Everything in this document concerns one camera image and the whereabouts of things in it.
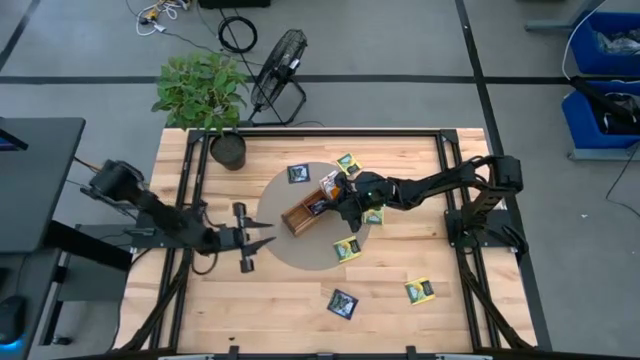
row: wooden tabletop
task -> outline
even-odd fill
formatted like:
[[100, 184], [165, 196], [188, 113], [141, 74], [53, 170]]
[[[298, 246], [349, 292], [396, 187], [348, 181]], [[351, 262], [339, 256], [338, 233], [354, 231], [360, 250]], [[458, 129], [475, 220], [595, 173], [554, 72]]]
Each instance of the wooden tabletop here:
[[[482, 129], [458, 129], [458, 135], [463, 159], [488, 154]], [[181, 130], [167, 129], [158, 150], [151, 190], [167, 204], [175, 202], [186, 140]], [[246, 141], [247, 164], [237, 172], [225, 170], [208, 156], [202, 198], [215, 223], [235, 224], [231, 203], [236, 201], [247, 204], [248, 215], [255, 217], [264, 187], [292, 164], [331, 163], [350, 152], [365, 169], [384, 176], [419, 179], [441, 170], [433, 138], [251, 137]], [[198, 154], [197, 148], [187, 201]], [[453, 164], [452, 154], [448, 158]], [[265, 248], [254, 257], [256, 271], [242, 274], [237, 252], [221, 254], [211, 274], [189, 275], [179, 352], [225, 353], [231, 345], [239, 345], [242, 353], [402, 353], [407, 345], [425, 353], [470, 351], [445, 208], [441, 195], [411, 211], [385, 209], [385, 224], [371, 229], [363, 255], [324, 271], [293, 268]], [[496, 306], [526, 341], [535, 344], [514, 255], [506, 248], [482, 251]], [[132, 269], [116, 347], [133, 335], [155, 304], [163, 261], [164, 250], [153, 250]], [[210, 262], [196, 255], [198, 269]], [[436, 299], [412, 306], [404, 283], [420, 277], [431, 280]], [[350, 321], [326, 310], [334, 289], [359, 299]], [[484, 312], [479, 303], [476, 308], [483, 344], [488, 346]]]

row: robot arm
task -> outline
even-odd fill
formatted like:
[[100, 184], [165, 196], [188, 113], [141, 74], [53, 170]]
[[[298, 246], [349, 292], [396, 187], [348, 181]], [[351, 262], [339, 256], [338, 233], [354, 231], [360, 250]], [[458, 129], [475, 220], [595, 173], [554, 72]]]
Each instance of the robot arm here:
[[[490, 169], [488, 181], [476, 174], [482, 166]], [[482, 222], [502, 198], [522, 190], [522, 172], [520, 161], [511, 156], [486, 156], [472, 158], [421, 180], [385, 178], [365, 171], [353, 181], [340, 173], [335, 184], [340, 192], [328, 208], [339, 212], [355, 233], [362, 226], [362, 214], [369, 209], [388, 206], [411, 210], [429, 197], [463, 187], [480, 190], [473, 203], [463, 206], [463, 222]]]
[[251, 256], [258, 249], [275, 238], [249, 243], [246, 228], [271, 226], [253, 221], [246, 216], [246, 206], [233, 204], [233, 212], [238, 220], [238, 227], [220, 226], [218, 230], [206, 227], [202, 216], [193, 209], [180, 211], [163, 204], [156, 194], [143, 187], [142, 173], [123, 161], [107, 160], [96, 176], [89, 182], [83, 193], [93, 199], [101, 200], [112, 206], [122, 202], [133, 204], [139, 211], [151, 216], [156, 226], [164, 233], [194, 249], [202, 255], [215, 254], [222, 251], [240, 250], [242, 258], [240, 268], [243, 273], [254, 270]]

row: fan stand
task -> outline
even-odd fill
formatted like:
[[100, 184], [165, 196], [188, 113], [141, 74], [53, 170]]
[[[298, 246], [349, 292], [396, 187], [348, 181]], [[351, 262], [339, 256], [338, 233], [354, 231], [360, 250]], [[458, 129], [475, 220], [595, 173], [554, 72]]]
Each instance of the fan stand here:
[[278, 126], [278, 125], [287, 126], [287, 125], [291, 124], [293, 122], [293, 120], [296, 118], [296, 116], [298, 115], [298, 112], [302, 108], [302, 105], [304, 105], [304, 103], [307, 102], [307, 93], [304, 92], [304, 90], [302, 89], [300, 84], [295, 80], [295, 78], [292, 77], [291, 79], [289, 79], [289, 82], [293, 83], [293, 85], [296, 87], [296, 89], [298, 89], [298, 91], [300, 91], [300, 94], [302, 94], [302, 99], [300, 100], [300, 103], [298, 104], [298, 107], [296, 107], [296, 109], [293, 111], [293, 114], [291, 114], [291, 116], [289, 117], [289, 120], [284, 121], [284, 122], [278, 121], [278, 122], [268, 122], [268, 123], [255, 123], [255, 122], [253, 122], [253, 117], [257, 113], [262, 111], [262, 110], [260, 110], [261, 105], [256, 105], [253, 108], [253, 112], [251, 113], [251, 116], [249, 116], [249, 119], [247, 119], [247, 121], [242, 121], [240, 126], [241, 127], [243, 127], [243, 126], [244, 127]]

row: blue storage bin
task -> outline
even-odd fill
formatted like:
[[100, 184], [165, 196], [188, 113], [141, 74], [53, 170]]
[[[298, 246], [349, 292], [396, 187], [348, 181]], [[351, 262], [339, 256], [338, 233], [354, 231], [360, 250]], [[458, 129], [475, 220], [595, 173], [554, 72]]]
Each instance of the blue storage bin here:
[[578, 68], [585, 74], [640, 75], [640, 55], [605, 53], [596, 31], [605, 35], [640, 28], [640, 14], [599, 13], [591, 15], [576, 31], [571, 41]]
[[[640, 83], [614, 81], [590, 81], [603, 93], [620, 92], [640, 96]], [[640, 141], [640, 135], [605, 135], [598, 129], [598, 123], [587, 98], [574, 91], [562, 102], [562, 110], [573, 137], [576, 149], [626, 149]]]

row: small wooden tray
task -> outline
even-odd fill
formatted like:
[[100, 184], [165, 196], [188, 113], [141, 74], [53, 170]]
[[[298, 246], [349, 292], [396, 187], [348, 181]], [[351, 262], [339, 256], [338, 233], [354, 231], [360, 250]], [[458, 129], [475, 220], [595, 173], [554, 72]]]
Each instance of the small wooden tray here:
[[287, 225], [293, 236], [297, 237], [318, 221], [323, 213], [313, 215], [309, 207], [322, 199], [327, 200], [327, 196], [318, 188], [281, 215], [282, 222]]

